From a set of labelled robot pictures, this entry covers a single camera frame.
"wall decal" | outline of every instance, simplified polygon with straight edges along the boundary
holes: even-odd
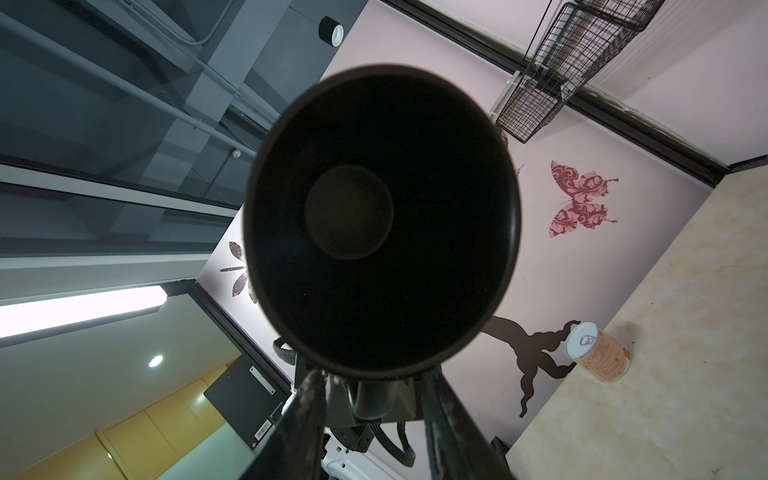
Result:
[[[483,333],[508,343],[515,351],[515,355],[518,356],[518,367],[523,372],[523,378],[520,379],[520,387],[523,389],[523,398],[520,400],[522,406],[520,418],[528,412],[528,400],[533,397],[534,393],[533,378],[538,369],[544,370],[553,379],[562,379],[576,366],[575,362],[571,365],[558,365],[548,353],[544,353],[542,350],[554,352],[558,349],[560,344],[568,338],[571,326],[577,323],[581,322],[571,320],[563,325],[562,330],[557,332],[536,332],[528,335],[523,327],[512,320],[492,316],[483,327]]]
[[[593,204],[595,197],[604,197],[608,193],[608,182],[618,182],[618,178],[603,180],[595,172],[588,172],[579,177],[575,168],[552,162],[552,177],[555,183],[570,198],[568,205],[554,216],[549,226],[549,236],[555,237],[561,233],[576,230],[578,224],[587,228],[595,228],[605,222],[617,223],[607,218],[608,208],[604,205]]]
[[[509,137],[507,137],[507,132],[505,132],[503,130],[502,130],[502,140],[504,141],[504,146],[509,148]],[[521,165],[519,168],[515,168],[515,176],[516,177],[520,176],[520,170],[522,170],[524,166],[525,166],[525,164]]]
[[[238,245],[236,242],[230,242],[230,252],[232,252],[232,255],[237,258],[241,262],[245,262],[245,259],[243,258],[243,248]],[[223,268],[219,270],[220,272],[233,272],[235,270],[245,270],[245,265],[241,266],[231,266],[229,268]],[[248,272],[246,271],[239,277],[237,277],[237,280],[235,280],[234,285],[232,285],[232,296],[238,296],[243,292],[243,289],[245,286],[248,285],[248,296],[250,297],[251,301],[254,303],[258,303],[256,300],[256,294],[253,293],[253,287],[250,285],[250,280],[248,279]]]

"sticker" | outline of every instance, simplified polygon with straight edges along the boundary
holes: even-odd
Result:
[[[266,433],[270,430],[271,426],[272,426],[272,422],[270,422],[269,419],[264,420],[264,423],[261,425],[261,428],[259,429],[258,432],[256,432],[256,435],[254,435],[254,437],[256,437],[256,440],[261,440],[262,438],[264,438]]]
[[[256,380],[259,381],[261,386],[263,386],[267,390],[267,392],[270,393],[270,395],[274,395],[275,394],[275,389],[270,385],[269,382],[267,382],[267,380],[264,378],[264,376],[261,374],[261,372],[256,370],[255,366],[251,366],[248,369],[248,371],[250,372],[251,375],[256,377]]]

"pink butterfly wall decal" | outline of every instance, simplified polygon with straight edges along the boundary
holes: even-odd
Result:
[[[552,162],[552,177],[555,183],[570,198],[562,210],[554,216],[549,226],[549,237],[576,230],[578,224],[587,228],[595,228],[603,222],[617,223],[607,218],[608,208],[605,205],[593,204],[596,197],[604,197],[608,193],[608,182],[618,182],[618,178],[603,180],[595,172],[589,172],[579,177],[575,168]]]
[[[235,242],[230,242],[230,252],[232,252],[232,255],[237,258],[241,262],[245,262],[245,259],[243,258],[243,248],[238,245]],[[220,271],[221,272],[232,272],[234,270],[245,270],[245,266],[231,266],[229,268],[223,268]],[[256,294],[253,292],[253,287],[250,284],[250,279],[248,278],[248,272],[246,271],[239,277],[237,277],[237,280],[235,280],[234,285],[232,285],[232,296],[238,296],[240,295],[243,290],[245,289],[245,286],[248,285],[248,296],[250,297],[251,301],[254,303],[258,303],[256,300]]]

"fluorescent light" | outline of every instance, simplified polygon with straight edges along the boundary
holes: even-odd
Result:
[[[155,356],[153,356],[152,359],[150,359],[150,361],[149,361],[149,368],[153,369],[154,367],[160,365],[160,362],[162,362],[162,361],[163,361],[163,356],[162,355],[155,355]]]
[[[0,338],[136,312],[160,306],[166,298],[156,285],[0,306]]]

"wire mesh basket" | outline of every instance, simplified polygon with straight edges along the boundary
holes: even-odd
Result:
[[[664,0],[568,2],[541,40],[496,119],[521,142],[643,31]]]

